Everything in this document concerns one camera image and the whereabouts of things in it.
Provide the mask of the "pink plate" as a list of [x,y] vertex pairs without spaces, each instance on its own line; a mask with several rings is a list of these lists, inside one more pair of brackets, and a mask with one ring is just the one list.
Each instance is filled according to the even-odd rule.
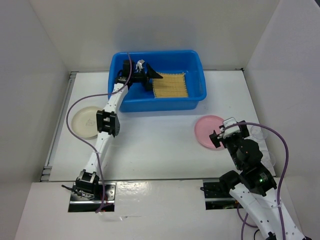
[[194,134],[197,141],[208,149],[219,151],[223,150],[222,146],[215,147],[210,139],[210,135],[214,133],[214,131],[219,134],[220,126],[223,124],[223,119],[216,115],[205,115],[197,120],[194,126]]

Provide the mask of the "woven bamboo mat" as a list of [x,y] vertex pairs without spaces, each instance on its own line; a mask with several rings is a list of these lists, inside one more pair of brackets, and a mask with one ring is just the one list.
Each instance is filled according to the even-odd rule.
[[162,79],[153,79],[153,94],[155,98],[188,98],[185,73],[159,73]]

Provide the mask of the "clear plastic cup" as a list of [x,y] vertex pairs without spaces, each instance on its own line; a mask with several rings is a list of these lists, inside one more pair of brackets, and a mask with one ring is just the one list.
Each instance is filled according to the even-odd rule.
[[265,141],[269,136],[269,131],[265,128],[261,128],[259,126],[251,126],[250,127],[250,136],[249,138],[257,143]]
[[276,159],[275,156],[267,150],[262,150],[262,158],[261,158],[261,163],[266,167],[266,168],[273,168],[276,164]]

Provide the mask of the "cream white plate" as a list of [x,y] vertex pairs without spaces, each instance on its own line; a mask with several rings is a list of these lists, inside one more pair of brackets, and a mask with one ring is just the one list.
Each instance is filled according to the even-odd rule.
[[96,106],[80,109],[72,118],[72,131],[83,139],[95,138],[98,135],[96,113],[99,110]]

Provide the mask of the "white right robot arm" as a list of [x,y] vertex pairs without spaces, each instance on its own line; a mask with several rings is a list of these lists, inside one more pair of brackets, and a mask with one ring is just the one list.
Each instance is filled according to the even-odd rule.
[[202,90],[206,107],[218,112],[217,116],[201,117],[194,126],[198,142],[213,147],[210,163],[202,162],[202,154],[187,146],[187,138],[175,130],[173,142],[165,147],[156,145],[162,160],[177,160],[203,167],[210,177],[219,178],[219,191],[234,197],[252,217],[263,237],[267,240],[303,240],[304,234],[294,224],[281,199],[283,179],[275,180],[271,171],[262,162],[263,153],[257,138],[249,127],[263,129],[257,117],[247,117],[246,110],[254,105],[249,98],[249,89],[240,88],[245,82],[241,71],[229,71],[222,79],[214,78],[211,72],[202,71]]

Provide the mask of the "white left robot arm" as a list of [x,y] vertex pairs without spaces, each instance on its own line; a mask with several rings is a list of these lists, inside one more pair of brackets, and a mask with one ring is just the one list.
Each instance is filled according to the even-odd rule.
[[103,179],[102,162],[107,150],[120,132],[118,117],[120,106],[133,84],[140,83],[147,91],[152,89],[150,83],[152,73],[154,70],[143,59],[138,62],[124,60],[122,69],[115,77],[113,92],[107,104],[96,112],[97,139],[93,153],[75,181],[77,192],[82,193],[88,200],[95,198],[106,200],[107,196],[103,193],[106,188],[100,187],[99,181]]

